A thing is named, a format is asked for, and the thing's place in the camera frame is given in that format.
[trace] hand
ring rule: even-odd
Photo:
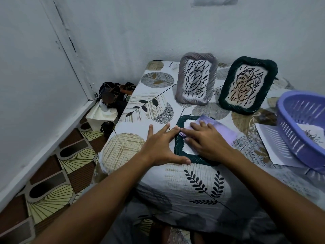
[[[225,164],[239,155],[240,152],[232,148],[212,124],[207,126],[203,121],[200,125],[191,122],[191,127],[193,130],[182,128],[181,131],[188,136],[186,143],[202,157]]]
[[[177,156],[170,148],[169,143],[180,131],[175,126],[167,132],[170,124],[167,123],[160,131],[153,134],[153,125],[149,125],[147,141],[140,150],[140,154],[148,159],[152,166],[163,165],[167,163],[190,164],[191,160],[185,156]]]

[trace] right hand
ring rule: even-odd
[[[210,123],[206,125],[200,121],[200,125],[192,122],[193,130],[182,128],[186,134],[186,143],[192,146],[202,156],[211,161],[229,163],[236,160],[241,153],[232,148],[222,135]]]

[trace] purple paper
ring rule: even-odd
[[[222,135],[222,137],[225,139],[225,141],[232,146],[232,143],[234,140],[237,138],[237,133],[235,131],[232,131],[230,128],[226,127],[220,122],[217,122],[216,120],[206,116],[206,115],[201,115],[195,123],[200,125],[200,121],[204,121],[205,124],[207,125],[208,123],[211,123],[215,129]],[[193,128],[189,125],[188,127],[185,127],[186,129],[192,129]],[[182,132],[179,133],[183,138],[186,137],[186,135]]]

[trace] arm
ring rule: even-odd
[[[325,212],[230,147],[211,125],[191,123],[194,130],[181,129],[186,141],[211,161],[224,164],[254,194],[260,204],[294,243],[323,243]]]
[[[141,151],[85,193],[32,243],[99,243],[119,214],[128,193],[148,169],[166,163],[190,164],[188,158],[175,155],[169,148],[169,142],[180,128],[176,126],[166,132],[168,128],[166,124],[153,134],[150,125]]]

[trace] plastic basket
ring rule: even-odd
[[[325,129],[325,97],[306,91],[288,91],[277,102],[277,127],[289,150],[308,167],[325,174],[325,149],[314,143],[297,125]]]

